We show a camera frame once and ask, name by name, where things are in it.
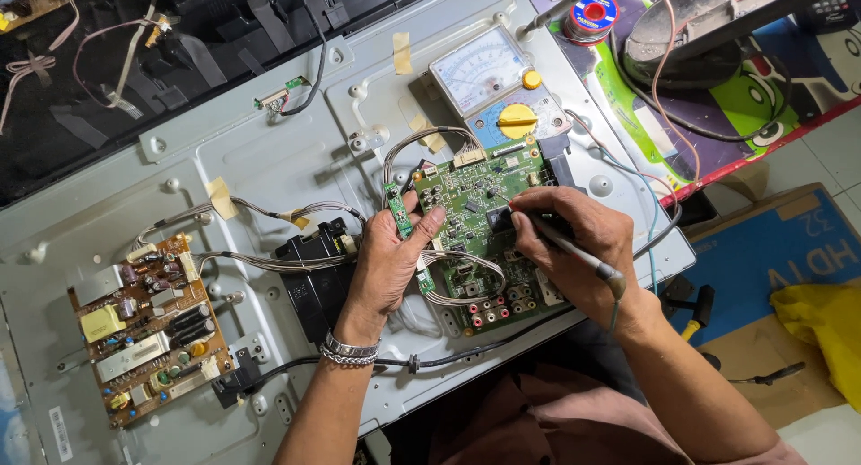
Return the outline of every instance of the brown circuit board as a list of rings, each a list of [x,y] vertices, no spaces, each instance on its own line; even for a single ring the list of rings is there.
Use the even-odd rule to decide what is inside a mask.
[[[154,251],[133,252],[129,255],[135,256],[133,261],[126,259],[104,270],[111,273],[113,269],[118,278],[99,278],[98,282],[85,282],[68,290],[112,430],[127,426],[234,368],[209,296],[194,269],[186,236],[180,233],[149,249]],[[85,299],[94,295],[86,285],[109,282],[121,282],[122,287],[87,305],[80,304],[78,294],[89,295]],[[164,297],[164,292],[169,293],[169,298]],[[181,322],[177,317],[191,317],[192,313],[205,315],[200,317],[203,320],[211,319],[205,330],[210,331],[214,325],[214,332],[187,342],[188,335],[183,333],[199,330],[203,320],[186,328],[174,325]],[[124,328],[104,335],[118,326]],[[114,363],[120,366],[114,369]],[[124,372],[105,380],[100,369],[110,375]]]
[[[39,18],[45,14],[50,13],[54,9],[62,8],[63,6],[69,4],[67,0],[29,0],[30,7],[33,8],[33,14],[30,14],[27,17],[19,17],[18,19],[14,19],[12,21],[8,21],[3,19],[0,16],[0,33],[9,32],[14,30],[18,26],[26,25],[30,21]]]

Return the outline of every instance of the solder spool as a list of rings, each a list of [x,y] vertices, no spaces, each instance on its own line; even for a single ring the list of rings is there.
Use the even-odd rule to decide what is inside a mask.
[[[582,0],[571,7],[565,19],[565,37],[580,46],[595,46],[607,38],[618,16],[615,0]]]

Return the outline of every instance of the person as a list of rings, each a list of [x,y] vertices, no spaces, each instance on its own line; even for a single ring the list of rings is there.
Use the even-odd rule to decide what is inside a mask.
[[[333,331],[341,343],[378,342],[387,316],[397,310],[413,278],[419,251],[443,224],[441,207],[424,217],[415,211],[415,193],[404,196],[404,204],[415,226],[408,239],[399,239],[389,211],[368,222],[349,297]],[[805,463],[673,330],[658,298],[640,288],[630,217],[570,187],[534,187],[512,204],[564,217],[579,245],[627,276],[614,337],[648,407],[581,374],[538,367],[534,375],[508,375],[473,397],[479,403],[475,414],[461,416],[464,426],[457,436],[436,440],[428,462]],[[511,219],[517,249],[606,330],[613,312],[606,284],[574,256],[540,239],[524,214],[513,213]],[[321,359],[273,463],[351,463],[372,367]]]

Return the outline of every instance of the black chip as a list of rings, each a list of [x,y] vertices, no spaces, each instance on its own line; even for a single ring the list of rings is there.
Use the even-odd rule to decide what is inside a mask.
[[[487,212],[487,224],[493,234],[514,229],[511,223],[511,208],[500,206]]]

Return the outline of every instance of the tv main board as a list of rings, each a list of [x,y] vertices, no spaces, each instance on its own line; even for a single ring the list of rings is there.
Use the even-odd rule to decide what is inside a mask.
[[[449,296],[488,295],[481,305],[453,309],[464,335],[505,326],[564,302],[556,286],[515,249],[517,232],[508,201],[529,187],[555,184],[533,136],[425,166],[413,174],[413,181],[425,212],[435,206],[446,210],[435,248],[480,256],[500,265],[505,274],[504,295],[493,295],[499,277],[489,269],[468,261],[440,261]]]
[[[112,430],[235,367],[183,233],[68,293]]]

